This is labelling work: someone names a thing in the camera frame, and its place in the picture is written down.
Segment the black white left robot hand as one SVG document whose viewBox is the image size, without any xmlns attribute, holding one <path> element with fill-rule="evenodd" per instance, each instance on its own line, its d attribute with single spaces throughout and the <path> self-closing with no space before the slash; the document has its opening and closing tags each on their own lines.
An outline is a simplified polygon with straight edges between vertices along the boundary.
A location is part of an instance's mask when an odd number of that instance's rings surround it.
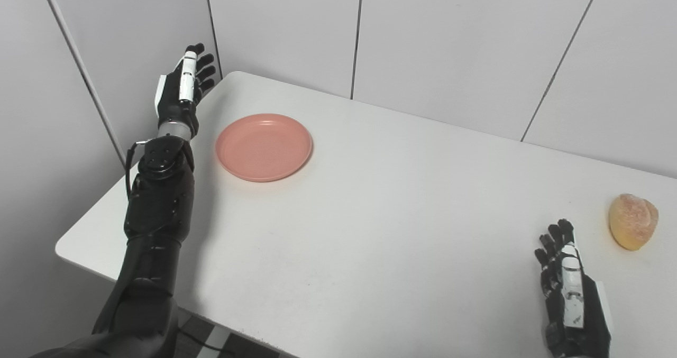
<svg viewBox="0 0 677 358">
<path fill-rule="evenodd" d="M 189 45 L 174 70 L 160 76 L 154 100 L 159 135 L 174 135 L 187 141 L 196 136 L 197 105 L 216 84 L 214 61 L 202 43 Z"/>
</svg>

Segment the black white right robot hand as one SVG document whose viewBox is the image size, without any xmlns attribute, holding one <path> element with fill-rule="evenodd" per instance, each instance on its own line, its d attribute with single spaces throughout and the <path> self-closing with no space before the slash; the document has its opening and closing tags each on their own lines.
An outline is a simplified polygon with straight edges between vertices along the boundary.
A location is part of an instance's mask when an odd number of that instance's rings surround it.
<svg viewBox="0 0 677 358">
<path fill-rule="evenodd" d="M 548 324 L 545 343 L 553 357 L 610 357 L 611 316 L 605 289 L 586 274 L 573 225 L 560 219 L 539 236 L 534 251 Z"/>
</svg>

